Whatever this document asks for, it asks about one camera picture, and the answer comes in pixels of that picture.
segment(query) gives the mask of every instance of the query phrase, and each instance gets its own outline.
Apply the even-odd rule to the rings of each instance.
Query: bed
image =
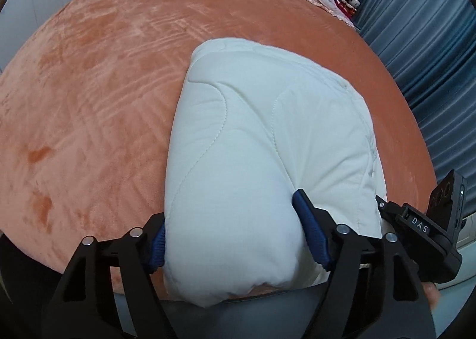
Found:
[[[388,199],[427,208],[436,178],[395,82],[355,29],[307,0],[73,0],[0,76],[0,229],[62,272],[86,235],[164,209],[168,144],[193,50],[289,50],[347,79],[372,116]],[[116,291],[120,278],[113,272]],[[167,298],[161,271],[152,275]]]

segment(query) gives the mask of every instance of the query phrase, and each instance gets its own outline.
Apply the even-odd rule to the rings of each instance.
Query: black plastic part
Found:
[[[36,337],[41,333],[41,311],[51,300],[61,274],[23,254],[6,235],[0,237],[0,272],[22,326]]]
[[[453,280],[463,258],[456,250],[465,213],[466,180],[451,170],[432,191],[427,214],[405,203],[386,203],[376,197],[382,217],[395,229],[408,255],[419,265],[422,281]]]
[[[153,215],[139,237],[79,244],[68,264],[42,326],[44,339],[120,339],[110,267],[119,266],[122,284],[139,339],[176,339],[147,273],[150,243],[164,222]]]
[[[436,337],[418,265],[399,239],[364,237],[352,229],[340,234],[335,227],[331,245],[338,246],[338,260],[303,339]],[[361,271],[361,264],[369,269]]]
[[[22,316],[11,303],[5,290],[0,285],[0,335],[2,338],[36,339]]]

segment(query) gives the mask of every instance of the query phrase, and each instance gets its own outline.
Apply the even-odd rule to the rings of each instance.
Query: blue gripper pad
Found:
[[[163,267],[165,263],[165,223],[159,229],[159,232],[152,240],[151,244],[151,259],[148,266],[152,272],[155,272],[159,267]]]
[[[332,260],[328,251],[327,238],[299,191],[293,194],[292,204],[301,221],[304,236],[314,261],[321,264],[325,270],[329,270]]]

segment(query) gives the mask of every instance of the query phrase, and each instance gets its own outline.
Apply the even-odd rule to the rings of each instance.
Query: hand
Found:
[[[430,309],[434,310],[438,301],[440,300],[441,293],[436,289],[436,285],[434,283],[422,283],[423,291],[428,298],[428,302],[430,303]]]

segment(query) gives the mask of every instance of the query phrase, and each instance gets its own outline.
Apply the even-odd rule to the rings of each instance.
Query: metal screw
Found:
[[[94,237],[92,236],[84,237],[82,240],[83,245],[86,245],[86,246],[91,245],[93,242],[94,242]]]
[[[398,241],[397,236],[396,236],[395,234],[393,234],[393,233],[387,233],[387,234],[385,234],[385,238],[386,238],[386,240],[387,240],[388,242],[396,242],[396,241]]]
[[[140,237],[140,236],[142,236],[142,228],[141,227],[134,227],[134,229],[132,229],[129,232],[129,235],[131,237]]]
[[[340,234],[349,234],[349,232],[350,232],[350,227],[347,226],[347,225],[344,225],[344,224],[339,224],[339,225],[337,225],[336,230],[337,230]]]

